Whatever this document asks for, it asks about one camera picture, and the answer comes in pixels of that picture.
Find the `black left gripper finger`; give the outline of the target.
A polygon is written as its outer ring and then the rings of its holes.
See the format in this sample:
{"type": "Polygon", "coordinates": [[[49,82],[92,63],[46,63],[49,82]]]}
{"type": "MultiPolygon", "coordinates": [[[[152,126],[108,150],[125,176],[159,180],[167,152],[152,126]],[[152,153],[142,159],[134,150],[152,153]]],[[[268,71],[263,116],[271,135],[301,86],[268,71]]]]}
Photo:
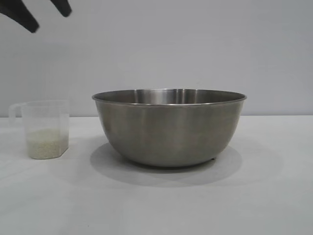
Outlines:
{"type": "Polygon", "coordinates": [[[51,0],[51,2],[63,17],[68,17],[72,13],[68,0],[51,0]]]}
{"type": "Polygon", "coordinates": [[[0,0],[0,13],[14,20],[31,33],[35,33],[40,27],[22,0],[0,0]]]}

